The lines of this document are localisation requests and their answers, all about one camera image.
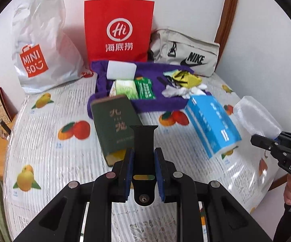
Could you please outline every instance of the white cloth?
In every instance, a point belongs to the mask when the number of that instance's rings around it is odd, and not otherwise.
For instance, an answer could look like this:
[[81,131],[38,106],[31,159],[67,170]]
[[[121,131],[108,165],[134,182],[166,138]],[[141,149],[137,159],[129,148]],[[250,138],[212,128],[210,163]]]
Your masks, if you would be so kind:
[[183,99],[190,99],[192,95],[206,95],[202,90],[206,90],[207,86],[205,84],[200,84],[199,86],[194,86],[192,88],[176,88],[173,86],[166,86],[166,89],[162,91],[164,97],[181,96]]

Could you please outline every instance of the miniso plastic bag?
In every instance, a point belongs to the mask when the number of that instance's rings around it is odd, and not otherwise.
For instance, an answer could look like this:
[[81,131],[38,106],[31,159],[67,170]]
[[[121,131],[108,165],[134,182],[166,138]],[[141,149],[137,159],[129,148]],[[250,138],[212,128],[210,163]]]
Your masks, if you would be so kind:
[[64,0],[26,0],[14,13],[12,60],[26,93],[40,93],[76,80],[83,59],[63,32]]
[[244,96],[234,106],[234,116],[251,134],[275,139],[282,128],[268,110],[251,96]]

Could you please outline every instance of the hi logo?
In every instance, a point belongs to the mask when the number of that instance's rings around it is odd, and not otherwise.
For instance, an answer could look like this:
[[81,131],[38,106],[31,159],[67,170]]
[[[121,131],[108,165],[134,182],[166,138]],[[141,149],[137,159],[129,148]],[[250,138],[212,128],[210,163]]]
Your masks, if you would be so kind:
[[132,34],[133,28],[129,20],[125,18],[116,18],[111,21],[106,29],[109,39],[115,42],[127,40]]
[[190,52],[188,58],[182,60],[180,62],[180,65],[192,67],[192,66],[196,66],[196,65],[206,64],[206,63],[203,63],[204,59],[205,59],[205,56],[198,54],[198,53]]
[[40,45],[37,44],[31,48],[30,45],[26,45],[22,48],[20,58],[23,67],[28,73],[28,77],[34,77],[48,70],[48,66],[41,52]]

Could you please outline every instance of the green book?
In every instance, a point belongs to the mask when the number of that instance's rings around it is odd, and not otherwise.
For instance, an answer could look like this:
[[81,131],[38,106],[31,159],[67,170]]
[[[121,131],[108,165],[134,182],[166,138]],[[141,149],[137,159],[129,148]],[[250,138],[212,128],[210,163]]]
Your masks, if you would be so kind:
[[108,166],[123,160],[127,148],[134,147],[131,125],[142,125],[125,95],[105,97],[91,103],[94,124]]

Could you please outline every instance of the white wall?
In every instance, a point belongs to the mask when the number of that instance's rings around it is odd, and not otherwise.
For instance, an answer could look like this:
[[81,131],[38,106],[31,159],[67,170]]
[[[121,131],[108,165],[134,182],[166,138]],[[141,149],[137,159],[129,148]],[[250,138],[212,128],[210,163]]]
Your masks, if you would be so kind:
[[216,72],[291,131],[291,20],[274,0],[239,0]]
[[[24,92],[18,82],[11,60],[11,22],[14,9],[22,0],[13,0],[0,14],[0,86],[6,92],[12,109],[19,110]],[[87,60],[84,31],[84,0],[64,0],[65,33]],[[154,0],[153,27],[170,25],[181,31],[213,41],[222,13],[224,0]]]

